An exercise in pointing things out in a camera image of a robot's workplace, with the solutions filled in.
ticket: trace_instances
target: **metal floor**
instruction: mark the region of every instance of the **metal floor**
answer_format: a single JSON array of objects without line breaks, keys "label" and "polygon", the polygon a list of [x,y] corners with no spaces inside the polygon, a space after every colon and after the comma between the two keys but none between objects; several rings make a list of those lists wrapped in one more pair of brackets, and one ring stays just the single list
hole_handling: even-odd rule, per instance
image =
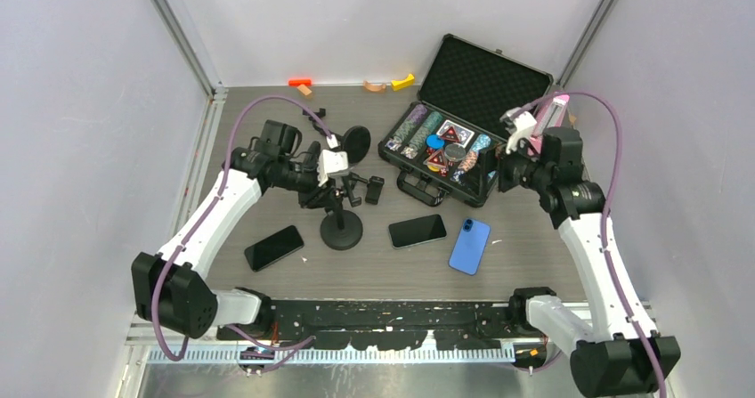
[{"label": "metal floor", "polygon": [[[274,298],[346,299],[445,299],[508,300],[514,288],[547,285],[567,302],[585,300],[584,290],[571,256],[542,212],[533,191],[516,189],[495,193],[485,207],[471,208],[454,199],[430,208],[400,192],[395,185],[398,168],[378,157],[377,143],[416,99],[416,89],[367,93],[360,86],[313,88],[307,103],[325,108],[325,122],[337,134],[351,126],[366,126],[375,148],[354,169],[362,176],[386,179],[379,205],[363,204],[353,209],[364,225],[359,245],[344,252],[331,250],[319,234],[322,210],[299,208],[296,194],[269,190],[241,219],[220,250],[207,283],[211,288],[246,287]],[[255,98],[285,94],[303,100],[296,88],[233,88],[220,118],[203,195],[215,181],[236,117]],[[259,135],[267,118],[298,127],[304,134],[303,148],[312,140],[323,142],[301,111],[285,102],[260,104],[239,129],[236,145],[248,144]],[[357,196],[364,196],[359,185]],[[441,214],[448,237],[414,248],[395,250],[388,239],[390,223],[430,214]],[[475,276],[448,267],[448,259],[464,218],[473,217],[491,226],[483,262]],[[258,273],[252,273],[244,248],[294,224],[304,238],[304,248]]]}]

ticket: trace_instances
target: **round black base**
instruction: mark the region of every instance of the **round black base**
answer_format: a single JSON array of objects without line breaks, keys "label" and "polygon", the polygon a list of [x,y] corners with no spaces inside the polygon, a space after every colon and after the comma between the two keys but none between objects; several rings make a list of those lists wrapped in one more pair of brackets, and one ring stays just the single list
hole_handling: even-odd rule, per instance
[{"label": "round black base", "polygon": [[326,215],[320,224],[320,236],[325,245],[338,251],[353,248],[361,240],[363,229],[359,216],[351,211],[344,211],[344,229],[338,229],[336,215]]}]

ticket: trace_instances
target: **blue smartphone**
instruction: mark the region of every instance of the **blue smartphone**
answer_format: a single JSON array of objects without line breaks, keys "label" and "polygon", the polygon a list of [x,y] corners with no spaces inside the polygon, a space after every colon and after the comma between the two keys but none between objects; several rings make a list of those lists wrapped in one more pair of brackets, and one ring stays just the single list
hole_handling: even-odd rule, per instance
[{"label": "blue smartphone", "polygon": [[477,273],[490,235],[491,227],[488,224],[471,218],[465,220],[451,252],[449,266],[467,275]]}]

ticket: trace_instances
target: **stack of poker chips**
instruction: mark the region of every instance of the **stack of poker chips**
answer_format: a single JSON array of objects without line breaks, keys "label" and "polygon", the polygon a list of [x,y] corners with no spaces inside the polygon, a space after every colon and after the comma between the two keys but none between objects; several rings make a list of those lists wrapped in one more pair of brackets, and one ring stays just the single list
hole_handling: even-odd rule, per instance
[{"label": "stack of poker chips", "polygon": [[477,154],[480,150],[490,145],[491,137],[485,134],[480,134],[480,136],[477,137],[477,140],[475,140],[475,143],[472,144],[472,148],[467,153],[467,156],[461,161],[461,164],[459,164],[459,168],[453,173],[451,180],[456,183],[461,183],[461,177],[477,164]]},{"label": "stack of poker chips", "polygon": [[414,159],[422,151],[425,145],[427,137],[433,133],[433,131],[441,124],[443,116],[437,111],[430,113],[430,116],[425,119],[422,126],[414,133],[414,136],[409,140],[409,144],[402,150],[402,155]]},{"label": "stack of poker chips", "polygon": [[399,126],[399,129],[396,130],[394,136],[391,137],[390,140],[388,140],[386,147],[389,150],[397,151],[401,147],[403,142],[406,141],[407,138],[409,138],[411,132],[414,131],[414,128],[422,123],[422,119],[425,118],[426,114],[427,107],[425,107],[424,104],[418,104],[414,106],[414,109],[411,110],[411,113]]}]

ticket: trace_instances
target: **case handle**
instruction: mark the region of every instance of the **case handle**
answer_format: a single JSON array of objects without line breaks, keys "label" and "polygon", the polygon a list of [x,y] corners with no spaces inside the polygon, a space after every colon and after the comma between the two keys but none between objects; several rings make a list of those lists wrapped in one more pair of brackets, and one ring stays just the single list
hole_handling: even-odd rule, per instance
[{"label": "case handle", "polygon": [[448,194],[447,191],[444,189],[438,189],[438,195],[433,196],[425,191],[425,188],[430,183],[430,177],[420,176],[417,184],[409,184],[406,183],[406,174],[407,172],[402,169],[398,178],[396,178],[396,187],[398,187],[400,191],[430,207],[441,205],[443,198]]}]

